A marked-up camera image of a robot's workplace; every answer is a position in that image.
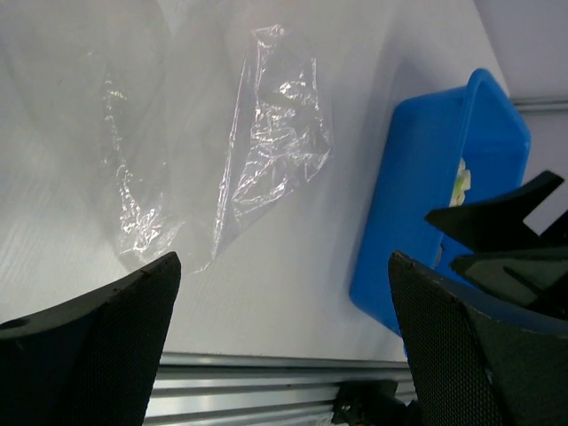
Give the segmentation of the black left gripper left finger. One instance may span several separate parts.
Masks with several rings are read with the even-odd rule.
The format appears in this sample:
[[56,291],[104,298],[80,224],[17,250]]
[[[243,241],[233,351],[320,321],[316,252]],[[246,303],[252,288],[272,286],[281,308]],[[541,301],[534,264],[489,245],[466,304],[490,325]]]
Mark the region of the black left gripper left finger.
[[181,281],[174,252],[1,326],[3,425],[140,425]]

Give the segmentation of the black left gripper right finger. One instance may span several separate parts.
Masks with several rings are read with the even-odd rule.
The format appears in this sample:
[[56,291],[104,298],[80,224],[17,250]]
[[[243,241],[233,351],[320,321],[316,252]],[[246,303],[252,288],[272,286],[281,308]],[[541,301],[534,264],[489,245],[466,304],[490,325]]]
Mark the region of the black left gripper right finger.
[[567,323],[395,251],[388,264],[426,425],[565,425]]

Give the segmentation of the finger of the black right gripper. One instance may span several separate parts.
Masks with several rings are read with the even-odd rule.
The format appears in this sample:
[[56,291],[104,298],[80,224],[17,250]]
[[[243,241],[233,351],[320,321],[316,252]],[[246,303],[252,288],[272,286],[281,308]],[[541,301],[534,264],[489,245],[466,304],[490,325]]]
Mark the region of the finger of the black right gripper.
[[566,248],[458,256],[451,268],[491,296],[550,317],[567,316]]
[[525,223],[525,218],[563,182],[562,177],[545,170],[514,191],[485,201],[434,209],[425,220],[474,253],[563,246],[564,217],[541,234]]

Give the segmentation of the clear zip bag orange zipper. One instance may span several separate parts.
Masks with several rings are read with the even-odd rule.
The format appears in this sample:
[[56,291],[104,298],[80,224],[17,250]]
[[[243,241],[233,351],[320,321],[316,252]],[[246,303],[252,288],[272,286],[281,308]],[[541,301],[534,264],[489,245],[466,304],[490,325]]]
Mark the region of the clear zip bag orange zipper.
[[282,198],[312,181],[334,144],[310,43],[281,25],[248,32],[241,70],[171,54],[149,99],[106,71],[99,211],[135,270],[174,251],[206,269]]

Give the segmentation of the white green cabbage toy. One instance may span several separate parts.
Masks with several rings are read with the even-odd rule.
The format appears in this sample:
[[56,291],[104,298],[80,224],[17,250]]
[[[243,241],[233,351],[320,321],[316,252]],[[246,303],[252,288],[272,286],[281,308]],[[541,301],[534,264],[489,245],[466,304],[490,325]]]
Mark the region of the white green cabbage toy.
[[450,207],[461,206],[466,200],[466,192],[471,188],[471,172],[463,158],[460,159],[454,188],[450,200]]

